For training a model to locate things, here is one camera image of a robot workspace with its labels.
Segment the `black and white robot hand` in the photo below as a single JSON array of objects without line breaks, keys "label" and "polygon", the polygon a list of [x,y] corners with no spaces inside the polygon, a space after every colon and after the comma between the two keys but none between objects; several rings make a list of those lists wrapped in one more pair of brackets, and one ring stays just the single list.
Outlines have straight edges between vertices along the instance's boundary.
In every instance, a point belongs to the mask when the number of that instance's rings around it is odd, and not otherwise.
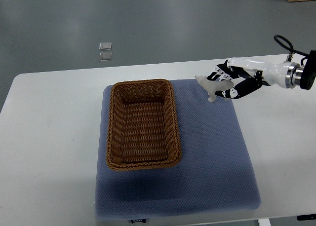
[{"label": "black and white robot hand", "polygon": [[226,90],[219,90],[215,95],[227,99],[242,98],[263,85],[271,86],[274,84],[282,88],[291,88],[290,82],[291,62],[272,64],[261,60],[246,58],[230,58],[222,64],[218,64],[207,77],[210,81],[233,81],[238,78],[243,80]]}]

